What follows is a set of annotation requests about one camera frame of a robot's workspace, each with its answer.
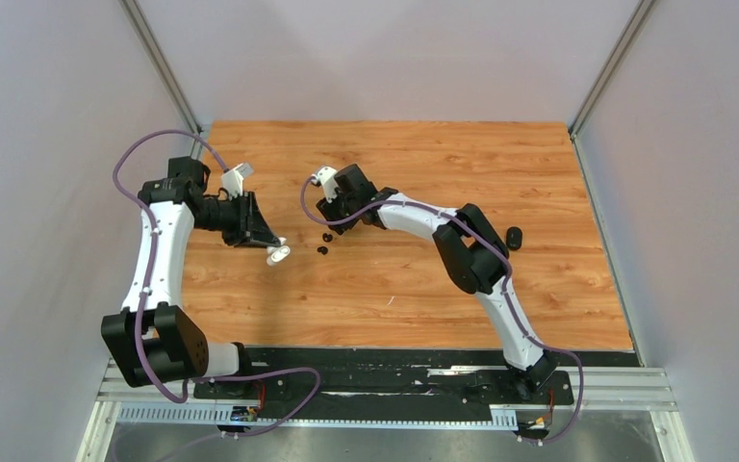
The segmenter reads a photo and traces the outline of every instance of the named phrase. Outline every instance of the metal floor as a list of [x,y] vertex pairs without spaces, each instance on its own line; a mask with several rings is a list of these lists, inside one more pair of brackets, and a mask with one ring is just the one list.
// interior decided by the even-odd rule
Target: metal floor
[[[554,418],[562,425],[569,412]],[[106,461],[154,461],[217,430],[172,423],[119,423]],[[316,461],[456,462],[474,460],[655,462],[664,460],[650,413],[588,411],[563,440],[533,448],[511,432],[497,430],[421,430],[280,427],[251,440],[214,440],[187,449],[173,462]]]

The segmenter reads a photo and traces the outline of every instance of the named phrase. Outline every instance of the metal corner frame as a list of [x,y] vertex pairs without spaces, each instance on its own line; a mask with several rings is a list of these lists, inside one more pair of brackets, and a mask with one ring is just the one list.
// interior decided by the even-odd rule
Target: metal corner frame
[[91,417],[84,431],[84,438],[78,448],[77,462],[103,462],[112,444],[115,424],[120,415],[122,402],[96,401],[92,407]]
[[633,11],[633,14],[627,21],[627,25],[624,26],[624,30],[619,36],[619,40],[617,40],[616,45],[614,45],[607,61],[599,72],[599,77],[597,77],[596,82],[594,82],[590,91],[588,91],[588,95],[585,97],[584,102],[582,102],[582,106],[576,113],[576,117],[573,118],[573,122],[568,127],[568,133],[571,134],[572,140],[582,131],[582,127],[584,127],[585,122],[588,121],[588,117],[590,117],[591,112],[594,110],[594,107],[599,101],[604,89],[607,88],[607,85],[610,83],[611,78],[613,78],[616,69],[622,63],[622,59],[627,54],[627,50],[630,48],[630,45],[632,45],[633,41],[638,37],[639,31],[641,31],[642,26],[645,25],[648,17],[650,17],[652,7],[655,6],[656,3],[657,0],[639,0],[639,3],[636,5],[636,10]]
[[[208,141],[211,137],[211,124],[202,125],[199,127],[199,133],[197,133],[200,138],[202,138],[205,141]],[[197,161],[202,161],[202,158],[205,155],[206,149],[202,147],[202,144],[194,140],[191,145],[191,158],[196,159]]]
[[188,98],[180,88],[180,84],[177,82],[177,78],[174,76],[174,72],[171,70],[171,66],[168,65],[166,56],[163,54],[163,50],[157,43],[154,37],[154,32],[151,30],[148,21],[145,18],[145,14],[138,3],[138,0],[118,0],[120,6],[126,12],[129,18],[129,22],[135,29],[138,37],[140,38],[140,44],[145,49],[146,54],[151,63],[154,65],[157,74],[163,80],[163,85],[166,86],[168,94],[171,96],[171,100],[174,102],[174,106],[180,117],[183,119],[186,127],[194,132],[196,135],[202,133],[202,125],[196,118],[196,115],[189,104]]
[[681,414],[650,412],[655,435],[664,462],[695,462],[692,448],[684,431]]

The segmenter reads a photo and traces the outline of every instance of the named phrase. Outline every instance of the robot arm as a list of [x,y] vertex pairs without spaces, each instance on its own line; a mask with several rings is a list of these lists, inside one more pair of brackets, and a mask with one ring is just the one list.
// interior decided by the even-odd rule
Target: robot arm
[[[145,356],[163,382],[230,375],[249,366],[242,344],[206,340],[181,308],[181,286],[189,234],[195,228],[221,231],[228,245],[266,247],[269,265],[290,254],[284,238],[276,237],[265,223],[255,193],[242,189],[242,180],[251,171],[244,164],[225,172],[224,197],[205,194],[210,170],[190,157],[169,160],[167,178],[143,184],[138,198],[151,209],[156,222],[150,222],[147,213],[140,211],[140,253],[134,279],[121,312],[105,317],[101,324],[101,336],[130,386],[151,383],[135,349],[134,320],[140,291],[148,293],[142,331],[153,327],[158,334],[143,340]],[[152,230],[158,232],[158,245],[151,282],[144,288]]]
[[[460,219],[508,258],[508,249],[477,206],[467,204],[460,209],[436,207],[390,188],[378,191],[356,165],[339,171],[322,167],[314,176],[313,183],[324,191],[324,199],[317,203],[317,208],[329,221],[347,218],[379,200],[394,202],[367,210],[360,220],[365,224],[405,231],[434,242],[452,282],[463,292],[474,295],[483,305],[499,336],[506,363],[525,374],[529,388],[536,389],[545,383],[556,363],[545,351],[529,342],[517,327],[506,296],[510,298],[529,336],[536,338],[514,292],[511,278],[506,281],[502,263],[480,243],[466,246],[463,238],[468,235],[451,220],[434,212],[437,210]],[[424,210],[417,204],[426,205],[430,210]],[[343,234],[355,226],[358,219],[329,227]]]

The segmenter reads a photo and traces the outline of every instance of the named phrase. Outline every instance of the black bracket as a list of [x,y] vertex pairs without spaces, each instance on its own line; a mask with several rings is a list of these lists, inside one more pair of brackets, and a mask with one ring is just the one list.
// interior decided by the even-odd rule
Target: black bracket
[[[201,377],[208,370],[208,343],[178,306],[160,303],[142,314],[142,332],[157,329],[157,338],[143,340],[145,357],[163,382]],[[130,387],[150,385],[135,348],[135,313],[124,308],[103,318],[100,335]]]
[[[508,258],[508,248],[479,207],[466,204],[457,211],[456,217]],[[490,294],[492,287],[505,275],[505,268],[483,244],[475,241],[466,247],[463,238],[468,236],[460,226],[450,221],[438,226],[432,239],[455,286],[467,294]]]
[[[397,190],[392,188],[384,188],[379,191],[355,164],[339,170],[334,179],[336,180],[336,184],[338,184],[336,198],[332,202],[324,198],[316,204],[316,208],[319,209],[319,212],[328,221],[347,218],[372,202],[383,200],[393,194],[397,194]],[[359,218],[364,224],[386,229],[381,222],[381,218],[378,216],[377,209],[367,210],[360,217],[356,217],[356,219],[347,223],[328,227],[339,235],[342,235],[344,231],[352,229],[358,223]]]
[[228,245],[281,245],[259,211],[256,193],[245,191],[238,197],[206,195],[210,174],[207,166],[191,157],[169,159],[168,177],[143,183],[138,197],[147,205],[185,203],[193,214],[194,228],[221,231]]

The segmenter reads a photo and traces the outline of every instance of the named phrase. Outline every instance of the small black object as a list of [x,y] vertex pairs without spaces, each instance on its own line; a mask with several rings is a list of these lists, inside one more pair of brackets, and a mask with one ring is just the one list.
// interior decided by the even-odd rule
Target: small black object
[[519,250],[522,247],[522,230],[517,226],[512,226],[505,230],[505,246],[512,250]]

